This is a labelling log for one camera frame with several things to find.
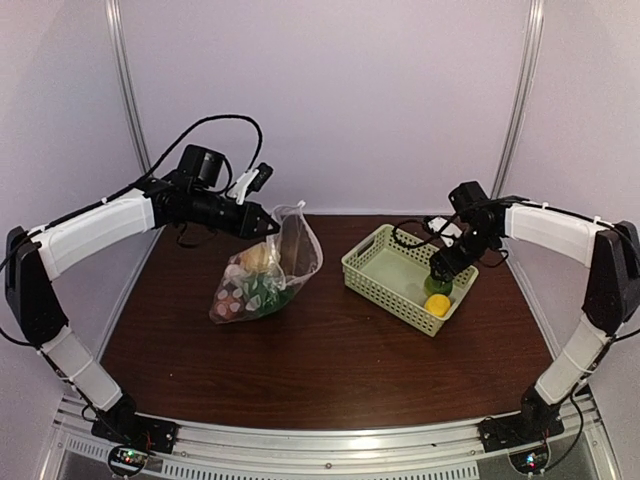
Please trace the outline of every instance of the plastic basket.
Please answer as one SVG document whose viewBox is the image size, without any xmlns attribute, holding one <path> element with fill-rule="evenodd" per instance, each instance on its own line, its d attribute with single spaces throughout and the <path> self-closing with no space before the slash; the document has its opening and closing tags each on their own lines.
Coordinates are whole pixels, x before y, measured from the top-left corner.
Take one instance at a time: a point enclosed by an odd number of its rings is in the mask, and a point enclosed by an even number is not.
<svg viewBox="0 0 640 480">
<path fill-rule="evenodd" d="M 434 337 L 471 289 L 478 278 L 478 269 L 471 266 L 455 278 L 449 295 L 451 308 L 444 317 L 437 317 L 424 309 L 427 295 L 423 284 L 430 272 L 429 257 L 438 248 L 425 245 L 408 250 L 393 241 L 392 230 L 392 225 L 382 225 L 342 257 L 344 283 L 409 325 Z M 402 230 L 398 230 L 397 235 L 405 243 L 421 241 Z"/>
</svg>

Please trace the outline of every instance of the black mounting bracket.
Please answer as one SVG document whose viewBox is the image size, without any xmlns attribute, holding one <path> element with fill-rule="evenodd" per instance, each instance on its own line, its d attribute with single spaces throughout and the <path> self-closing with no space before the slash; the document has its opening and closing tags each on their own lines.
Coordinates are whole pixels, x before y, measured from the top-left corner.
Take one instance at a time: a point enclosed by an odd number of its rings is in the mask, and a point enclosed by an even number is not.
<svg viewBox="0 0 640 480">
<path fill-rule="evenodd" d="M 143 417 L 138 414 L 135 415 L 135 420 L 141 431 L 149 433 L 149 438 L 151 439 L 151 448 L 149 450 L 158 453 L 173 453 L 173 446 L 176 443 L 176 435 L 178 433 L 178 425 L 175 422 Z M 111 442 L 122 443 L 122 439 L 99 420 L 94 422 L 91 434 L 94 437 L 104 438 Z M 132 446 L 137 450 L 146 451 L 146 436 L 133 441 Z"/>
<path fill-rule="evenodd" d="M 538 438 L 523 437 L 521 433 L 526 431 L 523 428 L 525 420 L 521 413 L 508 415 L 499 418 L 486 418 L 478 426 L 480 431 L 480 441 L 484 447 L 484 451 L 495 452 L 508 448 L 515 448 L 527 443 L 534 443 L 542 440 L 540 435 Z M 552 419 L 548 424 L 547 437 L 553 437 L 564 433 L 564 425 L 562 420 Z"/>
</svg>

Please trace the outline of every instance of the yellow ball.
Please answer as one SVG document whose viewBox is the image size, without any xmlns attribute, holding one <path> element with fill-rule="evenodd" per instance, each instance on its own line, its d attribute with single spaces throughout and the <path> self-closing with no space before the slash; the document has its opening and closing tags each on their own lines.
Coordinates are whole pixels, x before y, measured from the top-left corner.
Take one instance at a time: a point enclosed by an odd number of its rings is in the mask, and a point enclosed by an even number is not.
<svg viewBox="0 0 640 480">
<path fill-rule="evenodd" d="M 446 295 L 436 293 L 427 299 L 424 304 L 427 312 L 433 313 L 436 317 L 444 317 L 451 308 L 451 300 Z"/>
</svg>

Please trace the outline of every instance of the yellow toy fruit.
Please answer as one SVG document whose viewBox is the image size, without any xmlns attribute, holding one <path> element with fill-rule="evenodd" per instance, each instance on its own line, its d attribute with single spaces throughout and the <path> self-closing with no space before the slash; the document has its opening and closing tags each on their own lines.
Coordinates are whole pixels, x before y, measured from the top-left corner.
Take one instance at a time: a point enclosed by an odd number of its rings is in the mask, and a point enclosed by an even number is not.
<svg viewBox="0 0 640 480">
<path fill-rule="evenodd" d="M 427 299 L 424 304 L 427 312 L 433 313 L 436 317 L 444 317 L 451 308 L 451 300 L 446 295 L 436 293 Z"/>
<path fill-rule="evenodd" d="M 240 266 L 249 273 L 265 273 L 280 260 L 265 242 L 258 243 L 240 254 Z"/>
</svg>

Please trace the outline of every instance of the white wall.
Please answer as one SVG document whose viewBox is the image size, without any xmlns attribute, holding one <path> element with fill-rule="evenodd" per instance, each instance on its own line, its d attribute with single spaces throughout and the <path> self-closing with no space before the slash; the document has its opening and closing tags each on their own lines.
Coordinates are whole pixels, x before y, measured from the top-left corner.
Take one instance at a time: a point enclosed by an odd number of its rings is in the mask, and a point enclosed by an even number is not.
<svg viewBox="0 0 640 480">
<path fill-rule="evenodd" d="M 505 193 L 640 225 L 640 4 L 547 2 L 538 70 Z M 587 271 L 512 245 L 563 345 Z M 640 327 L 640 316 L 628 329 Z M 640 478 L 640 344 L 616 345 L 591 384 L 626 480 Z"/>
<path fill-rule="evenodd" d="M 0 247 L 12 227 L 46 223 L 139 174 L 116 83 L 103 2 L 2 3 Z M 150 238 L 123 242 L 56 282 L 73 327 L 95 349 Z M 4 298 L 0 324 L 21 338 Z M 30 349 L 0 339 L 2 478 L 33 478 L 61 396 Z"/>
<path fill-rule="evenodd" d="M 529 2 L 123 2 L 152 158 L 195 119 L 255 116 L 276 173 L 267 205 L 310 211 L 449 211 L 449 191 L 491 189 L 517 83 Z M 246 168 L 239 124 L 191 137 Z M 174 156 L 168 165 L 174 165 Z"/>
</svg>

